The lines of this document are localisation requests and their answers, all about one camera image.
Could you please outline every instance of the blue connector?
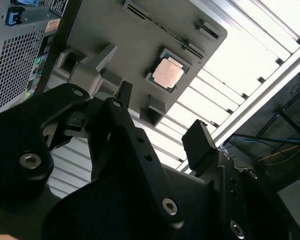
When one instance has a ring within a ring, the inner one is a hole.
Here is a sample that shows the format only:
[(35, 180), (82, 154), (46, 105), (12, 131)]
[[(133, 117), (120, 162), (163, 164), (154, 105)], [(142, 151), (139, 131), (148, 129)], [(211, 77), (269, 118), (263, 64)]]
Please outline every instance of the blue connector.
[(24, 11), (25, 9), (23, 7), (10, 7), (6, 14), (5, 24), (8, 26), (21, 24), (21, 17)]
[(30, 5), (38, 7), (40, 0), (14, 0), (17, 4)]

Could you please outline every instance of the label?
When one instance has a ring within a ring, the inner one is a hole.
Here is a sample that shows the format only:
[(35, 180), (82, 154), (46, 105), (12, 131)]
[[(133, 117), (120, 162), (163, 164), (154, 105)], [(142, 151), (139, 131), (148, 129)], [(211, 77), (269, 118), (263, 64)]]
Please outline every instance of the label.
[(66, 6), (69, 0), (53, 0), (51, 11), (62, 17), (65, 13)]
[(48, 25), (46, 26), (45, 32), (48, 33), (48, 32), (57, 30), (58, 27), (59, 27), (59, 24), (60, 24), (60, 20), (61, 19), (59, 18), (59, 19), (56, 19), (56, 20), (49, 21)]

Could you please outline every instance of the perforated metal panel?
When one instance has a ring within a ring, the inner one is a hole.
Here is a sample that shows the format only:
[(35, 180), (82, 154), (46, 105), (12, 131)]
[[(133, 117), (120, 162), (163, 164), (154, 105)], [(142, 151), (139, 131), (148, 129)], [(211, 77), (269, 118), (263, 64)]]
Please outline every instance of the perforated metal panel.
[(5, 40), (0, 57), (0, 108), (27, 88), (43, 30)]

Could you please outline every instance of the white louvered ceiling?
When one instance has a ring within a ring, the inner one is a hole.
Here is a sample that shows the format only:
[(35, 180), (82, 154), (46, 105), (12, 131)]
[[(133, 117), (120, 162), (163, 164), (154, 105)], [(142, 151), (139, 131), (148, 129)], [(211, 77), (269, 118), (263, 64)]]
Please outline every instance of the white louvered ceiling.
[[(190, 1), (221, 24), (227, 38), (156, 129), (134, 120), (161, 162), (186, 173), (181, 137), (196, 119), (207, 123), (220, 145), (300, 71), (300, 0)], [(84, 140), (56, 150), (53, 158), (49, 184), (56, 195), (64, 197), (90, 181)]]

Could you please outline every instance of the screw head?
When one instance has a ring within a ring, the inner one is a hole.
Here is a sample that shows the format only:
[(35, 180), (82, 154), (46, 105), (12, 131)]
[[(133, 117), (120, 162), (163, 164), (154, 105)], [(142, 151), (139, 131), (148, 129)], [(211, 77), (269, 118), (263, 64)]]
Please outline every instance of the screw head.
[(226, 159), (230, 159), (230, 155), (228, 153), (226, 153), (225, 151), (222, 152), (222, 155), (226, 158)]
[(75, 95), (80, 96), (80, 97), (82, 97), (82, 96), (84, 95), (84, 93), (83, 93), (82, 91), (79, 91), (79, 90), (74, 90), (73, 93), (74, 93)]
[(164, 210), (171, 216), (174, 216), (178, 212), (177, 204), (171, 198), (164, 198), (162, 200), (162, 206)]
[(20, 165), (26, 169), (36, 169), (41, 162), (41, 157), (34, 153), (26, 153), (19, 158)]
[(242, 230), (239, 224), (235, 221), (230, 220), (231, 231), (236, 235), (238, 239), (245, 239), (245, 232)]
[(255, 179), (258, 179), (257, 174), (254, 171), (249, 171), (251, 176), (254, 177)]
[(114, 101), (114, 102), (113, 102), (113, 105), (115, 105), (116, 107), (121, 107), (121, 103), (118, 102), (118, 101)]

